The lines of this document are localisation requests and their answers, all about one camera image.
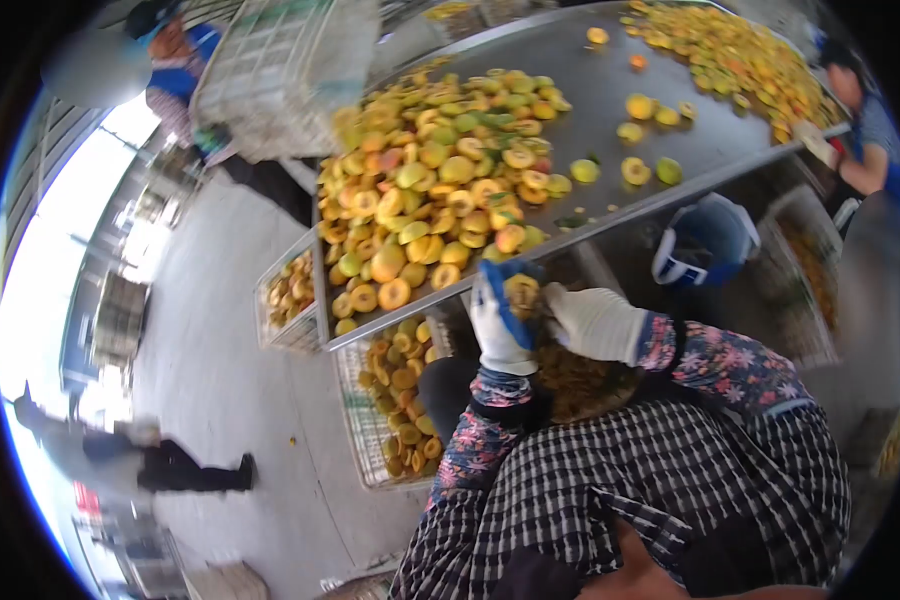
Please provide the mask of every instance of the gloved hand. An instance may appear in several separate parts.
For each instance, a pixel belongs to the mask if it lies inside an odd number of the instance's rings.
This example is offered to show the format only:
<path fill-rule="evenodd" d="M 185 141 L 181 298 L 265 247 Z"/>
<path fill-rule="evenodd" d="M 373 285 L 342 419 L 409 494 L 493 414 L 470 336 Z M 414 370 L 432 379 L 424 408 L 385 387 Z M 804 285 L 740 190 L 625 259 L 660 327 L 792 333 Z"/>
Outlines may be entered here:
<path fill-rule="evenodd" d="M 480 364 L 492 371 L 527 377 L 536 373 L 531 352 L 537 342 L 534 331 L 516 318 L 504 295 L 504 282 L 517 273 L 534 276 L 534 265 L 519 259 L 494 264 L 480 261 L 473 284 L 470 321 L 480 344 Z"/>
<path fill-rule="evenodd" d="M 636 344 L 646 310 L 603 288 L 567 292 L 560 283 L 551 283 L 543 288 L 543 296 L 562 329 L 553 331 L 553 337 L 567 350 L 636 366 Z"/>
<path fill-rule="evenodd" d="M 803 142 L 807 150 L 826 166 L 831 169 L 837 166 L 839 152 L 824 139 L 824 133 L 818 126 L 810 121 L 800 121 L 793 126 L 793 137 Z"/>

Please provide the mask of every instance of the black shoe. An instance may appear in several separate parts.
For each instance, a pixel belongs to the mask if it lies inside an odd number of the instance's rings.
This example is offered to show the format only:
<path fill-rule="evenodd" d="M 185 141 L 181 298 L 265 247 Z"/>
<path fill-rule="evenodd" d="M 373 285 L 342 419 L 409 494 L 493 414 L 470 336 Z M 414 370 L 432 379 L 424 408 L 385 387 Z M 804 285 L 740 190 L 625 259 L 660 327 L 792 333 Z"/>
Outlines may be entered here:
<path fill-rule="evenodd" d="M 257 462 L 253 460 L 253 455 L 250 452 L 247 452 L 240 457 L 240 468 L 238 471 L 240 471 L 241 474 L 244 474 L 246 488 L 252 490 L 253 484 L 257 482 Z"/>

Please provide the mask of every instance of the gray floor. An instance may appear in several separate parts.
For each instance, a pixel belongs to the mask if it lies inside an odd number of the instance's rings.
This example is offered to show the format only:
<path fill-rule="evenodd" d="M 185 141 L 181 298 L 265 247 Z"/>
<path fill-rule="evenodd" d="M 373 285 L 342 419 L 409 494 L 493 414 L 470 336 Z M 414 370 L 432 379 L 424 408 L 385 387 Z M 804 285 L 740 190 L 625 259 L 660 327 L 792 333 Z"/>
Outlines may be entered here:
<path fill-rule="evenodd" d="M 156 500 L 185 558 L 243 559 L 291 599 L 403 550 L 426 497 L 361 488 L 330 355 L 257 345 L 254 284 L 303 232 L 224 174 L 211 181 L 171 235 L 133 381 L 135 412 L 157 415 L 201 462 L 257 459 L 251 493 Z"/>

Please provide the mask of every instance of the bright light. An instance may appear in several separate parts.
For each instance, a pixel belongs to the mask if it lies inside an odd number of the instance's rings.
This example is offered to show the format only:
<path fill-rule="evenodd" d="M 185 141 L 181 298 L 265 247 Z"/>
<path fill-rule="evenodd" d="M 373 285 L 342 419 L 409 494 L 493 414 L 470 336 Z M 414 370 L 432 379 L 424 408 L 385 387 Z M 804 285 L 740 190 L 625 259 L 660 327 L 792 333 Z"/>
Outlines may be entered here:
<path fill-rule="evenodd" d="M 144 96 L 114 108 L 103 126 L 121 139 L 142 146 L 159 120 Z M 0 300 L 0 391 L 17 398 L 29 381 L 30 392 L 49 414 L 67 414 L 69 398 L 61 388 L 60 347 L 67 311 L 86 248 L 71 234 L 89 240 L 110 198 L 136 156 L 136 150 L 98 129 L 63 166 L 26 226 Z M 71 482 L 38 448 L 33 434 L 7 411 L 9 431 L 21 467 L 48 527 L 63 548 L 55 498 L 73 495 Z"/>

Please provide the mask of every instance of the bucket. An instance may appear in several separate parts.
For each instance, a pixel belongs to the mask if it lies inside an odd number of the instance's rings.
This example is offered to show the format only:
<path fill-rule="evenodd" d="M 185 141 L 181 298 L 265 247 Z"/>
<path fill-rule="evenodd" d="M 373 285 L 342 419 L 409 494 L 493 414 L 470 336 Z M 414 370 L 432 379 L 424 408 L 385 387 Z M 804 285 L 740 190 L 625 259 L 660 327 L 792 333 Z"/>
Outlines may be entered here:
<path fill-rule="evenodd" d="M 676 211 L 653 256 L 653 280 L 661 285 L 720 285 L 760 250 L 747 210 L 711 193 Z"/>

